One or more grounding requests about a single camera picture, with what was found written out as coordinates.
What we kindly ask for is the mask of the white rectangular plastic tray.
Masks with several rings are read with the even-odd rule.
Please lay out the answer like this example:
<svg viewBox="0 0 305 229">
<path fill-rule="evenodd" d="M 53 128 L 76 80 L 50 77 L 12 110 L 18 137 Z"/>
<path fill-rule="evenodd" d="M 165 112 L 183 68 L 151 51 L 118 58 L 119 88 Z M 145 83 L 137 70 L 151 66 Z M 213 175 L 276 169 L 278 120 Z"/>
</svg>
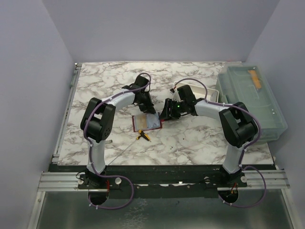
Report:
<svg viewBox="0 0 305 229">
<path fill-rule="evenodd" d="M 216 103 L 218 102 L 219 92 L 216 89 L 207 88 L 206 91 L 203 86 L 196 86 L 192 84 L 190 84 L 190 88 L 193 94 L 195 95 L 196 99 L 205 98 L 205 96 L 207 96 L 206 99 L 208 101 L 216 102 Z"/>
</svg>

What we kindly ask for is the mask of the red card holder wallet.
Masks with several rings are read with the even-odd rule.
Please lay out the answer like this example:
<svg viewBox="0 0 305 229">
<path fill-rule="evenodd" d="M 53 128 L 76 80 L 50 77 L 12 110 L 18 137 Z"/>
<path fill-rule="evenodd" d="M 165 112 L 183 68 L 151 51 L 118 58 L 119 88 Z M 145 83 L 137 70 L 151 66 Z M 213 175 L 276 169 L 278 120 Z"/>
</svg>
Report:
<svg viewBox="0 0 305 229">
<path fill-rule="evenodd" d="M 149 131 L 155 129 L 162 129 L 162 123 L 159 119 L 159 113 L 155 114 L 138 114 L 132 116 L 133 131 L 139 130 Z"/>
</svg>

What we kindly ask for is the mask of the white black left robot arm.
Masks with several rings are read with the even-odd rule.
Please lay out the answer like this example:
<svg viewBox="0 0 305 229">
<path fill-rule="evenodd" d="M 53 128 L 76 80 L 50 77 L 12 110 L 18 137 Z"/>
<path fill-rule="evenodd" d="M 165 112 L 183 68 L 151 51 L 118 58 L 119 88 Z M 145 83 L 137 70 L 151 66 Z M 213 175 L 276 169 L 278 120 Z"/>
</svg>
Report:
<svg viewBox="0 0 305 229">
<path fill-rule="evenodd" d="M 92 172 L 89 183 L 94 188 L 102 188 L 106 177 L 102 172 L 106 168 L 104 151 L 105 140 L 109 137 L 115 113 L 121 109 L 136 105 L 145 114 L 156 114 L 150 97 L 151 76 L 140 73 L 134 83 L 124 86 L 116 94 L 104 99 L 93 97 L 81 120 L 81 130 L 88 141 L 89 154 L 87 169 Z"/>
</svg>

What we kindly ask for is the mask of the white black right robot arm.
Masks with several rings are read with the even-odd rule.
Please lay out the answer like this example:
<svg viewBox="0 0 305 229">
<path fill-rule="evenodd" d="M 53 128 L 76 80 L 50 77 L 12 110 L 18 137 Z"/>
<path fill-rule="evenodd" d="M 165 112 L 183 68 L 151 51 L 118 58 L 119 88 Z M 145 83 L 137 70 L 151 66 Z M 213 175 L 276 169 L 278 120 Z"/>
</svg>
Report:
<svg viewBox="0 0 305 229">
<path fill-rule="evenodd" d="M 255 119 L 242 102 L 220 104 L 205 98 L 196 98 L 189 85 L 177 89 L 179 100 L 167 98 L 159 116 L 161 120 L 176 120 L 182 115 L 203 116 L 221 123 L 224 137 L 228 142 L 223 172 L 219 175 L 220 183 L 230 187 L 236 182 L 236 175 L 241 171 L 241 163 L 248 145 L 259 131 Z"/>
</svg>

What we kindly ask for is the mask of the gold credit card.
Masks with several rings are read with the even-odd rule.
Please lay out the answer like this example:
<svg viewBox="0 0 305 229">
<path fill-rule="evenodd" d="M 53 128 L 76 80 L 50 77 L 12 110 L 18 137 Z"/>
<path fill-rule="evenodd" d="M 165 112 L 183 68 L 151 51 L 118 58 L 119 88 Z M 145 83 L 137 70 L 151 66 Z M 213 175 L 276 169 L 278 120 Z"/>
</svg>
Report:
<svg viewBox="0 0 305 229">
<path fill-rule="evenodd" d="M 134 117 L 134 125 L 136 130 L 144 130 L 148 128 L 146 114 L 139 114 Z"/>
</svg>

